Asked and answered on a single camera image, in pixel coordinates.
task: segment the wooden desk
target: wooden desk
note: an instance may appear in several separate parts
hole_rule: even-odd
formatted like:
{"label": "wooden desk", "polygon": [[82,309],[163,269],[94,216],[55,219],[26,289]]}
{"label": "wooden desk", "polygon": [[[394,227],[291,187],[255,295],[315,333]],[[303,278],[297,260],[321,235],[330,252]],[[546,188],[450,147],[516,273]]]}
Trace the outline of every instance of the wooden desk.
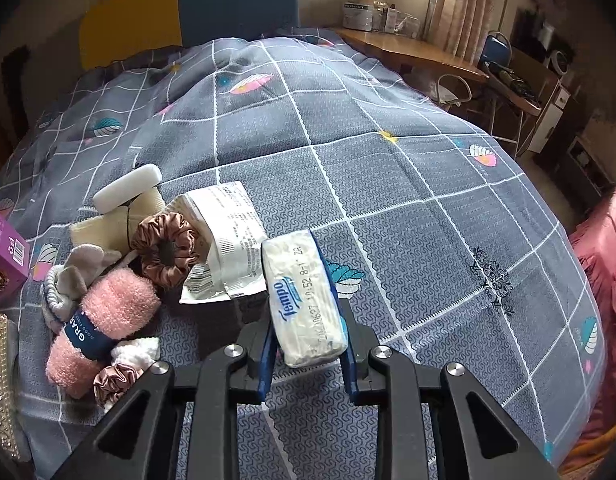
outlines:
{"label": "wooden desk", "polygon": [[367,56],[376,57],[396,72],[399,72],[401,65],[405,64],[458,75],[479,83],[488,81],[488,76],[477,67],[425,41],[350,28],[333,28],[332,30],[352,48]]}

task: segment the gray checkered bedsheet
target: gray checkered bedsheet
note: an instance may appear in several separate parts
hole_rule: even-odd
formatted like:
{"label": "gray checkered bedsheet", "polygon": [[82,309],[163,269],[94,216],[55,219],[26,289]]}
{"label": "gray checkered bedsheet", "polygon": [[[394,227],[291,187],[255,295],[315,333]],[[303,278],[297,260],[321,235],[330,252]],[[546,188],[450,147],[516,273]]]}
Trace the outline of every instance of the gray checkered bedsheet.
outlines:
{"label": "gray checkered bedsheet", "polygon": [[[30,278],[3,311],[21,334],[16,396],[39,478],[102,415],[44,375],[41,279],[69,253],[68,226],[96,215],[93,194],[148,162],[162,169],[167,202],[240,180],[269,236],[311,228],[339,294],[384,344],[416,362],[465,363],[553,463],[566,455],[596,396],[604,342],[564,229],[482,130],[334,33],[296,30],[93,70],[3,168],[0,211],[32,248]],[[145,333],[184,365],[255,316],[253,301],[166,297]],[[373,478],[376,411],[346,401],[338,364],[278,362],[266,402],[239,411],[243,479]],[[431,440],[428,455],[436,476]],[[182,449],[180,475],[185,460]]]}

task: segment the purple box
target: purple box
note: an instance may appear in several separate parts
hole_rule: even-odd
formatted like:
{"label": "purple box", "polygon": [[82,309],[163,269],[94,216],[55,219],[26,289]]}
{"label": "purple box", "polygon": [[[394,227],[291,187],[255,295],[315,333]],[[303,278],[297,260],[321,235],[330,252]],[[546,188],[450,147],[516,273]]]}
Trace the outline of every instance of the purple box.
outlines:
{"label": "purple box", "polygon": [[28,242],[0,215],[0,300],[26,281],[29,259]]}

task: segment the navy blue label band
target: navy blue label band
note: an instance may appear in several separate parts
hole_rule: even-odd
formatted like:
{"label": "navy blue label band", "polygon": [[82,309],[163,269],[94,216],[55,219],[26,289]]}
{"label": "navy blue label band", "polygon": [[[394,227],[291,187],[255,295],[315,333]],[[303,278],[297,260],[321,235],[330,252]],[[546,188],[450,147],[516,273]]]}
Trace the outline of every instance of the navy blue label band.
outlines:
{"label": "navy blue label band", "polygon": [[107,361],[110,351],[117,344],[116,340],[97,330],[82,309],[77,310],[66,323],[64,332],[72,346],[81,350],[91,361]]}

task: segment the metal bolt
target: metal bolt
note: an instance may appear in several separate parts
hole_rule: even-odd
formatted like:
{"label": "metal bolt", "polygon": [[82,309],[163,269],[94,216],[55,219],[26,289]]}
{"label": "metal bolt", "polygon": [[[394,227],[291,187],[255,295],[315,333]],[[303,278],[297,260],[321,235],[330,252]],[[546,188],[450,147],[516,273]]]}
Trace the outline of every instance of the metal bolt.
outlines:
{"label": "metal bolt", "polygon": [[373,348],[373,355],[378,359],[387,359],[392,355],[392,349],[384,345]]}
{"label": "metal bolt", "polygon": [[461,363],[448,363],[446,370],[448,370],[449,374],[454,375],[455,377],[462,376],[466,373],[466,367],[464,367]]}
{"label": "metal bolt", "polygon": [[239,357],[241,354],[243,354],[243,348],[241,345],[233,343],[224,348],[224,354],[226,354],[228,357]]}
{"label": "metal bolt", "polygon": [[150,371],[155,375],[163,375],[169,368],[170,365],[166,361],[156,361],[150,366]]}

